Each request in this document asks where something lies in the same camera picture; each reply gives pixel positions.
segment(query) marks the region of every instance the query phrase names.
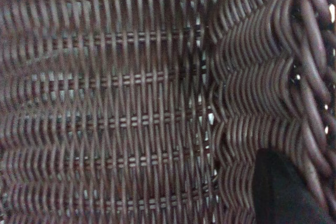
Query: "black fabric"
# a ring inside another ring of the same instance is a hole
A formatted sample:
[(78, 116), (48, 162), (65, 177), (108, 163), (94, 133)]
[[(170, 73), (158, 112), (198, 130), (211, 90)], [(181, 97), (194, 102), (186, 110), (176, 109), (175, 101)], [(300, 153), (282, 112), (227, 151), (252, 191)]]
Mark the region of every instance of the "black fabric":
[(290, 160), (260, 150), (253, 177), (256, 221), (265, 223), (334, 223), (307, 191)]

